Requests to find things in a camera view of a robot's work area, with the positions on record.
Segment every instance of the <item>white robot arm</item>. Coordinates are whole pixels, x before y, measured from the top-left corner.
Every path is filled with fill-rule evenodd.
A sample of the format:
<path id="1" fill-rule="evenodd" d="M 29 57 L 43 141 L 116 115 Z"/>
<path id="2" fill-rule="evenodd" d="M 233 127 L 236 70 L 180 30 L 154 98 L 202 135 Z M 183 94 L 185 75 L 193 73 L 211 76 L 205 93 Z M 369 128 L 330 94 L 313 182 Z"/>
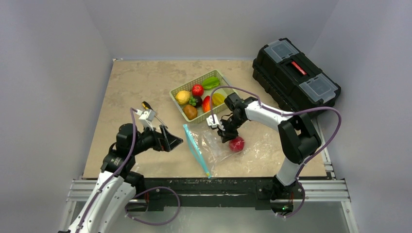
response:
<path id="1" fill-rule="evenodd" d="M 165 125 L 160 125 L 157 132 L 152 126 L 156 113 L 151 110 L 135 110 L 143 125 L 143 132 L 136 129 L 131 157 L 126 160 L 131 150 L 133 125 L 124 124 L 119 128 L 116 143 L 109 149 L 109 154 L 103 160 L 101 173 L 84 208 L 67 231 L 59 233 L 104 233 L 118 218 L 124 207 L 136 193 L 145 191 L 144 177 L 131 172 L 135 164 L 134 155 L 148 149 L 169 152 L 183 142 L 181 138 L 170 134 Z"/>
<path id="2" fill-rule="evenodd" d="M 275 191 L 272 199 L 285 196 L 285 193 L 287 194 L 294 187 L 296 176 L 304 160 L 314 154 L 321 145 L 321 139 L 310 117 L 307 114 L 283 116 L 290 112 L 259 103 L 253 97 L 243 100 L 236 93 L 230 94 L 224 102 L 232 111 L 232 116 L 227 120 L 219 120 L 216 115 L 211 115 L 207 119 L 207 124 L 212 129 L 218 129 L 222 143 L 236 138 L 237 129 L 247 120 L 257 121 L 279 132 L 286 157 L 280 171 L 274 177 Z"/>

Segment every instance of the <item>black toolbox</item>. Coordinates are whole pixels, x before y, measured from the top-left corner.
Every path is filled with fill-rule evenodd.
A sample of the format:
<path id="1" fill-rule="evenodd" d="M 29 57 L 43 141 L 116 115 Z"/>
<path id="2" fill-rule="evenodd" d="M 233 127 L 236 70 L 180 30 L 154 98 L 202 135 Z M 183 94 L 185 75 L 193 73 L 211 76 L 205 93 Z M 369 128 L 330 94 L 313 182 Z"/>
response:
<path id="1" fill-rule="evenodd" d="M 287 38 L 265 45 L 253 61 L 253 78 L 284 111 L 335 105 L 341 87 Z M 317 116 L 321 111 L 309 113 Z"/>

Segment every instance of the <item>white wall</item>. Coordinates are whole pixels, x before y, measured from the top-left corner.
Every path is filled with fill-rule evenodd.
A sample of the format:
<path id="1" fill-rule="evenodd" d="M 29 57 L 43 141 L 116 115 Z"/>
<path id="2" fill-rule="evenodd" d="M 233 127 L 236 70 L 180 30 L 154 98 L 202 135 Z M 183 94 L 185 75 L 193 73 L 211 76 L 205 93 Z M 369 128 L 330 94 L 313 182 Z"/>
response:
<path id="1" fill-rule="evenodd" d="M 81 0 L 0 5 L 0 231 L 57 232 L 111 57 Z"/>
<path id="2" fill-rule="evenodd" d="M 411 232 L 411 23 L 410 0 L 340 0 L 309 54 L 342 87 L 329 152 L 363 233 Z"/>
<path id="3" fill-rule="evenodd" d="M 244 59 L 288 37 L 309 52 L 338 0 L 85 0 L 109 51 L 132 59 Z"/>

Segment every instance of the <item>plastic basket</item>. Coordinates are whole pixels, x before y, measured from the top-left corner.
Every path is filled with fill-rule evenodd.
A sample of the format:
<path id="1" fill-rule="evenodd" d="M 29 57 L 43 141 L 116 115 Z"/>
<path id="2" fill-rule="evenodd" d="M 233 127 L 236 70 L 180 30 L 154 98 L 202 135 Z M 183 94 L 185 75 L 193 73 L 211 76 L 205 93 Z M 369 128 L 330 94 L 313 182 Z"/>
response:
<path id="1" fill-rule="evenodd" d="M 202 84 L 202 82 L 203 82 L 205 79 L 210 78 L 210 77 L 217 77 L 217 78 L 219 79 L 219 81 L 220 81 L 220 86 L 230 86 L 229 81 L 222 75 L 222 73 L 220 73 L 218 70 L 213 70 L 213 71 L 211 71 L 211 72 L 209 72 L 209 73 L 207 73 L 207 74 L 205 74 L 205 75 L 200 76 L 199 78 L 196 78 L 196 79 L 194 79 L 194 80 L 192 80 L 192 81 L 190 81 L 190 82 L 188 82 L 188 83 L 185 83 L 185 84 L 183 84 L 183 85 L 181 85 L 181 86 L 173 89 L 172 91 L 170 91 L 170 97 L 172 98 L 174 104 L 176 104 L 177 109 L 180 111 L 180 113 L 181 113 L 182 116 L 185 118 L 185 120 L 186 120 L 187 122 L 189 122 L 189 123 L 200 123 L 200 122 L 204 121 L 204 120 L 210 115 L 210 111 L 207 112 L 207 113 L 204 113 L 203 110 L 202 110 L 202 108 L 197 108 L 197 112 L 198 112 L 197 117 L 196 117 L 195 119 L 193 119 L 193 120 L 189 120 L 189 119 L 186 117 L 185 113 L 183 113 L 183 108 L 185 107 L 185 105 L 182 105 L 182 106 L 179 105 L 179 104 L 177 103 L 177 101 L 174 99 L 174 97 L 176 96 L 176 94 L 177 94 L 179 91 L 185 90 L 185 91 L 190 91 L 190 92 L 191 92 L 192 87 L 193 87 L 194 85 L 196 85 L 196 84 Z M 204 99 L 206 96 L 210 96 L 210 93 L 211 93 L 212 91 L 213 91 L 213 89 L 211 89 L 211 90 L 205 90 L 205 92 L 204 92 L 203 95 L 202 95 L 202 99 Z M 226 98 L 228 95 L 230 95 L 230 94 L 232 94 L 232 93 L 234 93 L 234 92 L 236 92 L 236 91 L 233 90 L 233 89 L 230 89 L 230 88 L 222 88 L 222 89 L 217 90 L 215 93 L 220 93 L 220 94 L 222 94 L 222 95 Z M 225 110 L 226 108 L 227 108 L 226 104 L 225 104 L 225 103 L 222 103 L 222 104 L 219 105 L 219 106 L 213 107 L 213 113 L 216 114 L 216 113 L 218 113 L 218 112 L 221 112 L 221 111 Z"/>

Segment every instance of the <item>marble-patterned surface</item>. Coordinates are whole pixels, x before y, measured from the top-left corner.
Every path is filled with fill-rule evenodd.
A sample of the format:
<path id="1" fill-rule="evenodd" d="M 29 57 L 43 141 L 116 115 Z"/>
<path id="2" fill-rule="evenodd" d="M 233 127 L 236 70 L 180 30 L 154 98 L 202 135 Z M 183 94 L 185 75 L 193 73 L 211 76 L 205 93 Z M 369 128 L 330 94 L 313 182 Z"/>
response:
<path id="1" fill-rule="evenodd" d="M 169 91 L 214 69 L 218 69 L 233 86 L 256 93 L 264 103 L 277 107 L 277 103 L 252 78 L 252 61 L 115 61 L 84 177 L 98 176 L 108 147 L 116 141 L 119 126 L 131 122 L 129 108 L 140 108 L 144 100 L 158 112 L 172 134 L 186 139 L 182 127 L 186 122 L 173 104 Z M 240 96 L 246 98 L 247 94 L 240 93 Z M 257 125 L 254 134 L 267 131 L 267 127 Z M 259 150 L 258 153 L 257 150 L 249 150 L 229 157 L 215 167 L 215 174 L 220 177 L 273 176 L 280 169 L 284 155 L 277 132 L 273 131 L 271 137 L 270 149 Z M 246 142 L 254 144 L 256 141 L 250 136 Z M 148 150 L 136 156 L 136 162 L 132 170 L 145 177 L 205 177 L 186 140 L 169 153 Z M 301 175 L 325 176 L 322 158 L 317 156 L 310 161 Z"/>

